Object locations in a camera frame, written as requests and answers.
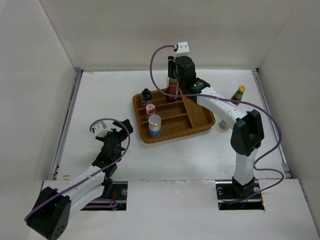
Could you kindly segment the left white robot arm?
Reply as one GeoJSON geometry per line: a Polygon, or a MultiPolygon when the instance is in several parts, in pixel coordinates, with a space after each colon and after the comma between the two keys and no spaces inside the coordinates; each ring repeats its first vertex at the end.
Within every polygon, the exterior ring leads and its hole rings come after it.
{"type": "Polygon", "coordinates": [[[122,142],[131,140],[133,127],[129,119],[111,119],[112,128],[107,128],[105,121],[106,118],[98,119],[89,127],[96,140],[103,143],[93,163],[60,188],[41,190],[31,212],[24,218],[27,226],[47,240],[57,240],[66,230],[70,217],[91,201],[105,200],[112,195],[111,177],[129,149],[122,147],[122,142]]]}

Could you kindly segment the tall clear black-cap bottle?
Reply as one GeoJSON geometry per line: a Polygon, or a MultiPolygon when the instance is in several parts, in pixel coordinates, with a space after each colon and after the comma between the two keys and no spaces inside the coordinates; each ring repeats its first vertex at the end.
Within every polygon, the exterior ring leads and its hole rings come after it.
{"type": "Polygon", "coordinates": [[[175,73],[171,72],[166,82],[166,92],[170,95],[177,95],[179,91],[178,80],[175,77],[175,73]]]}

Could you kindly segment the pink-cap spice bottle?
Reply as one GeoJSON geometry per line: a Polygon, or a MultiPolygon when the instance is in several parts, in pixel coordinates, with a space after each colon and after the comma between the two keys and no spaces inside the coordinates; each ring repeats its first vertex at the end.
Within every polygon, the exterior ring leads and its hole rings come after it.
{"type": "Polygon", "coordinates": [[[145,119],[149,120],[150,116],[156,113],[156,107],[154,104],[150,103],[145,106],[145,119]]]}

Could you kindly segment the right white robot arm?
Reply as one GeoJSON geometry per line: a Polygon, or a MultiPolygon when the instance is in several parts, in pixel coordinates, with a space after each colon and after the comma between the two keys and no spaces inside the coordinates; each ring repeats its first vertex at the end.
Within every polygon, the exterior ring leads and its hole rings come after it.
{"type": "Polygon", "coordinates": [[[236,197],[245,197],[254,185],[254,161],[265,137],[261,114],[223,101],[209,83],[197,77],[190,57],[169,56],[167,59],[168,76],[177,80],[180,92],[195,104],[215,113],[232,129],[230,144],[236,152],[236,161],[231,190],[236,197]]]}

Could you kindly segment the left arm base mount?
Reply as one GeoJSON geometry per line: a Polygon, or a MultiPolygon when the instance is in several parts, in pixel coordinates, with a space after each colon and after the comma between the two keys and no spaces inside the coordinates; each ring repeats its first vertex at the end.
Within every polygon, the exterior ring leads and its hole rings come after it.
{"type": "Polygon", "coordinates": [[[128,186],[127,181],[114,181],[105,186],[102,195],[92,200],[82,211],[126,211],[128,186]]]}

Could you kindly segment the silver-lid blue-label jar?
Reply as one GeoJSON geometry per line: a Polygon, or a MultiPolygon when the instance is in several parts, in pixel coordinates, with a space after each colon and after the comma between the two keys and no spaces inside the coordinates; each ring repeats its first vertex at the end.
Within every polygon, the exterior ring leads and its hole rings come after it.
{"type": "Polygon", "coordinates": [[[151,137],[158,137],[161,134],[162,119],[159,115],[153,114],[148,119],[148,131],[151,137]]]}

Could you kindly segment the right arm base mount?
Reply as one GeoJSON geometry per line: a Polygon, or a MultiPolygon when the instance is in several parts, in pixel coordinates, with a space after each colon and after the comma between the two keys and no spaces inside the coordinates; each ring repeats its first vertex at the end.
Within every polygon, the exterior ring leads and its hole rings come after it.
{"type": "Polygon", "coordinates": [[[215,188],[218,209],[221,211],[265,210],[261,193],[248,198],[260,191],[258,180],[255,180],[253,186],[244,193],[237,192],[231,181],[216,181],[215,188]]]}

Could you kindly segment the yellow-cap red sauce bottle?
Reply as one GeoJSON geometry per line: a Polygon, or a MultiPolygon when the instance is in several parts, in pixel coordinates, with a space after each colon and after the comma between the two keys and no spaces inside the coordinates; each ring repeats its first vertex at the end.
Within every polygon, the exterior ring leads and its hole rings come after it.
{"type": "Polygon", "coordinates": [[[245,91],[246,87],[244,85],[238,87],[237,91],[230,98],[234,105],[238,106],[241,103],[245,91]]]}

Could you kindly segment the black-cap spice bottle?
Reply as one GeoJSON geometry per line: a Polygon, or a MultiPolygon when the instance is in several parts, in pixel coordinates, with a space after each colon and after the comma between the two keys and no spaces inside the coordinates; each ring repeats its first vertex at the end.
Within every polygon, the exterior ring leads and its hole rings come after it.
{"type": "Polygon", "coordinates": [[[141,106],[146,107],[148,104],[150,104],[152,97],[152,92],[148,88],[145,88],[140,94],[141,106]]]}

